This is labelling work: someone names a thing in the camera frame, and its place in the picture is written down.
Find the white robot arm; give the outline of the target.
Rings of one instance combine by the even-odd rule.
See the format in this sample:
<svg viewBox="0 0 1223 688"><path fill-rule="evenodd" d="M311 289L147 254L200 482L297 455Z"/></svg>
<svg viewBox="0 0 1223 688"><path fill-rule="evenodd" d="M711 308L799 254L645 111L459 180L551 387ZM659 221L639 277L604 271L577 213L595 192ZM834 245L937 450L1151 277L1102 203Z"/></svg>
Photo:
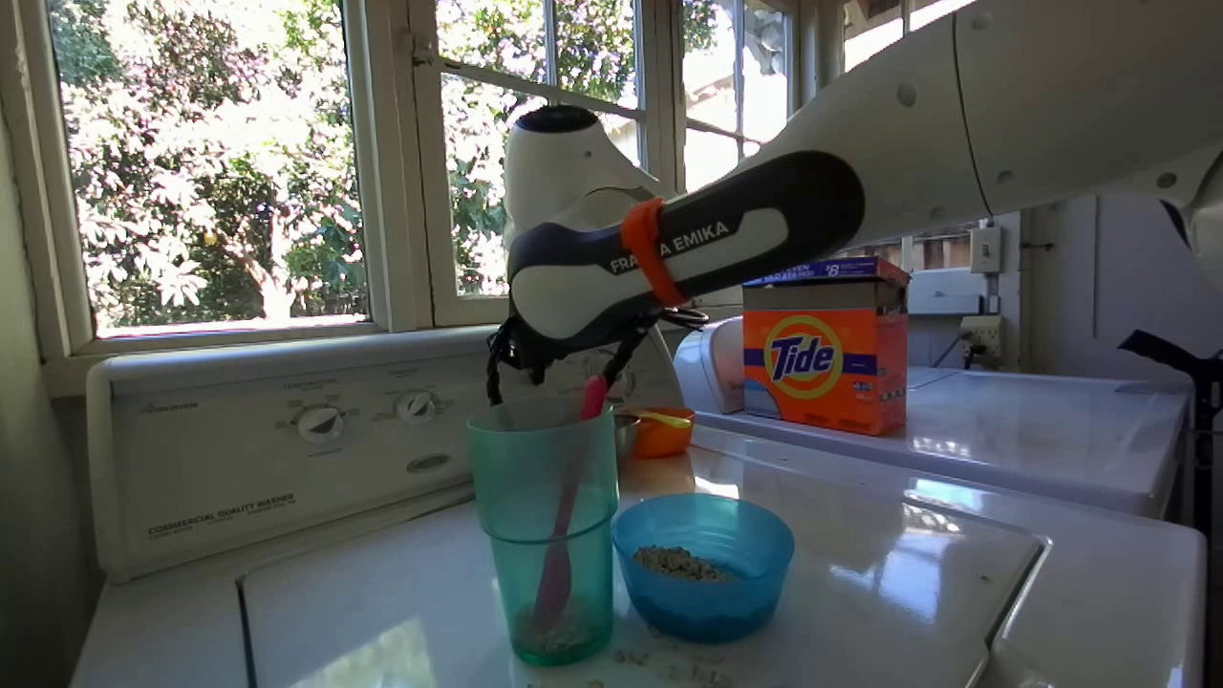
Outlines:
<svg viewBox="0 0 1223 688"><path fill-rule="evenodd" d="M1214 266L1221 153L1223 0L970 0L677 201L591 111L537 109L506 141L507 319L491 367L634 353L700 296L1102 188L1167 201Z"/></svg>

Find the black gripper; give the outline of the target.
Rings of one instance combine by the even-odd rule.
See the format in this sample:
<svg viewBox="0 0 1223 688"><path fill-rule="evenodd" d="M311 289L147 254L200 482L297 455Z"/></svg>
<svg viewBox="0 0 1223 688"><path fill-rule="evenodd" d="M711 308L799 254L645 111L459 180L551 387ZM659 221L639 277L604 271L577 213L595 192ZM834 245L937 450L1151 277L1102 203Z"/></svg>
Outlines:
<svg viewBox="0 0 1223 688"><path fill-rule="evenodd" d="M692 308L655 308L642 315L612 315L612 319L595 319L591 325L570 333L570 338L551 338L538 325L530 325L520 315L507 315L497 333L491 338L491 360L486 360L486 399L493 407L506 402L502 396L502 373L516 367L529 374L530 387L547 384L547 373L557 360L570 360L577 353L591 353L591 347L608 347L612 360L595 373L595 384L604 390L612 390L618 384L618 374L627 373L627 365L634 360L634 353L645 345L645 338L659 325L677 325L677 331L695 331L704 325L704 315Z"/></svg>

